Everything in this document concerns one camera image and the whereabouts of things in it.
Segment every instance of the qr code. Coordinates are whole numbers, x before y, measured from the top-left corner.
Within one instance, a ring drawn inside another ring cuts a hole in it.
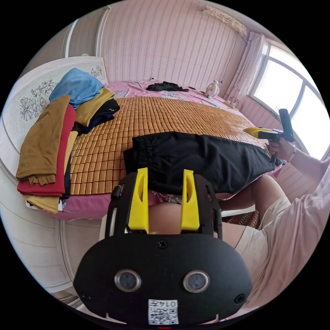
[[[149,300],[149,324],[179,324],[177,300]]]

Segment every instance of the hand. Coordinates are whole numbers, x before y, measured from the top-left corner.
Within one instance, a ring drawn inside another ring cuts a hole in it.
[[[269,153],[276,153],[277,158],[288,160],[294,152],[294,145],[281,138],[280,142],[269,141]]]

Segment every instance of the white headboard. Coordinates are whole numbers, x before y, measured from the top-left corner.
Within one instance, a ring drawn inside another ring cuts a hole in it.
[[[102,57],[77,56],[45,63],[21,77],[13,86],[0,118],[0,159],[15,176],[21,145],[31,126],[49,104],[49,95],[72,68],[108,82]]]

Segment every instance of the mustard garment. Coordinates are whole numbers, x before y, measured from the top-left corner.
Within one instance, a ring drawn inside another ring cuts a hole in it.
[[[114,97],[114,92],[110,92],[106,88],[101,88],[100,93],[93,99],[82,103],[76,109],[76,122],[88,126],[90,120],[95,115],[96,111],[108,100]]]
[[[70,98],[65,95],[48,104],[30,128],[21,146],[17,180],[34,176],[29,180],[31,185],[55,182],[59,142]]]
[[[69,161],[70,152],[73,149],[73,145],[75,144],[76,137],[78,135],[78,132],[70,132],[69,139],[68,139],[68,145],[66,147],[65,151],[65,159],[64,159],[64,173],[66,170],[66,166]],[[58,203],[59,203],[59,197],[57,196],[34,196],[34,195],[25,195],[25,199],[33,204],[34,206],[52,212],[57,213],[58,211]]]

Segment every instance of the white shorts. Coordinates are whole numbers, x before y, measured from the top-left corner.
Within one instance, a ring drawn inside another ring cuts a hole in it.
[[[242,237],[235,248],[242,256],[250,273],[253,284],[251,296],[254,294],[255,289],[258,288],[268,260],[268,241],[264,231],[261,230],[273,221],[277,221],[290,205],[291,203],[287,197],[279,198],[266,210],[257,229],[252,227],[244,229]]]

